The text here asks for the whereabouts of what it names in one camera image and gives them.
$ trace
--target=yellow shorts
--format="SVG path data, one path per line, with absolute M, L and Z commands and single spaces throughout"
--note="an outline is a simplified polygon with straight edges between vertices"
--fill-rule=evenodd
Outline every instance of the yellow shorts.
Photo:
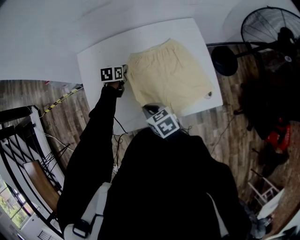
M 163 103 L 178 113 L 214 88 L 198 61 L 172 39 L 132 53 L 127 64 L 127 78 L 141 106 Z

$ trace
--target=table top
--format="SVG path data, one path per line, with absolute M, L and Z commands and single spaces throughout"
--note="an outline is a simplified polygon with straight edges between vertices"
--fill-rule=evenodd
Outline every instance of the table top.
M 215 69 L 202 35 L 193 18 L 171 20 L 146 25 L 110 37 L 77 55 L 85 94 L 92 110 L 98 102 L 103 83 L 100 69 L 126 64 L 131 53 L 142 52 L 172 38 L 182 43 L 198 60 L 215 89 L 210 99 L 201 99 L 184 109 L 177 117 L 201 112 L 223 105 Z M 125 83 L 122 98 L 117 99 L 116 119 L 129 132 L 147 127 L 146 118 L 136 101 L 129 81 Z M 115 134 L 122 134 L 118 123 L 114 123 Z

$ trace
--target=electric fan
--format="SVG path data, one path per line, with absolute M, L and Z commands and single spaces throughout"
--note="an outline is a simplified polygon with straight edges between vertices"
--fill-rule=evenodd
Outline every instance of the electric fan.
M 277 7 L 264 7 L 250 13 L 241 27 L 244 42 L 251 47 L 235 55 L 228 47 L 218 46 L 211 54 L 215 69 L 222 75 L 231 76 L 238 69 L 237 58 L 264 49 L 279 51 L 285 60 L 292 62 L 300 48 L 300 17 Z

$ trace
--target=person's arm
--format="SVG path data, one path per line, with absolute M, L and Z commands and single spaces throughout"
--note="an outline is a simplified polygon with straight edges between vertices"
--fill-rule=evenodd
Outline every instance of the person's arm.
M 62 232 L 80 219 L 103 182 L 110 182 L 113 170 L 113 117 L 119 83 L 103 87 L 101 97 L 90 112 L 90 121 L 80 136 L 67 165 L 64 187 L 57 204 Z

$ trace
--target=window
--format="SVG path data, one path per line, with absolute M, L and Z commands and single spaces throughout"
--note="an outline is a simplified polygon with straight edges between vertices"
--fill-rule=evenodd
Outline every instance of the window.
M 0 206 L 18 228 L 21 228 L 33 214 L 32 208 L 26 203 L 24 197 L 6 185 L 1 176 Z

